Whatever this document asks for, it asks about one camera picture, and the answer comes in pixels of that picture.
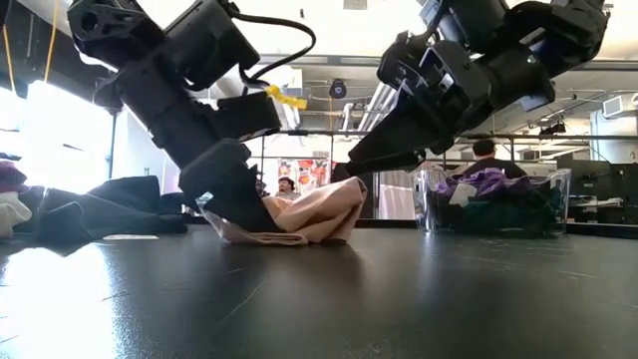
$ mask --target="person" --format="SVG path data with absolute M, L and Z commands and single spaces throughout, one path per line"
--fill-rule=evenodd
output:
M 518 179 L 527 176 L 525 171 L 512 161 L 499 160 L 495 157 L 496 145 L 492 140 L 479 140 L 474 143 L 472 150 L 477 162 L 467 168 L 464 176 L 471 176 L 485 169 L 498 169 L 505 173 L 508 179 Z
M 279 192 L 275 196 L 295 200 L 299 197 L 299 195 L 301 194 L 295 192 L 294 180 L 287 177 L 279 179 Z

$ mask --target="black cloth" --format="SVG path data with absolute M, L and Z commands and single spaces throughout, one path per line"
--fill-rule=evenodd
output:
M 187 232 L 176 206 L 162 205 L 154 176 L 108 180 L 87 194 L 32 187 L 20 200 L 34 215 L 14 231 L 32 233 L 43 244 L 77 244 L 111 234 Z
M 519 179 L 527 176 L 525 171 L 522 170 L 512 161 L 504 161 L 498 159 L 483 159 L 478 160 L 475 164 L 471 165 L 467 170 L 463 172 L 464 176 L 471 176 L 477 172 L 485 169 L 499 169 L 505 171 L 505 176 L 508 179 Z

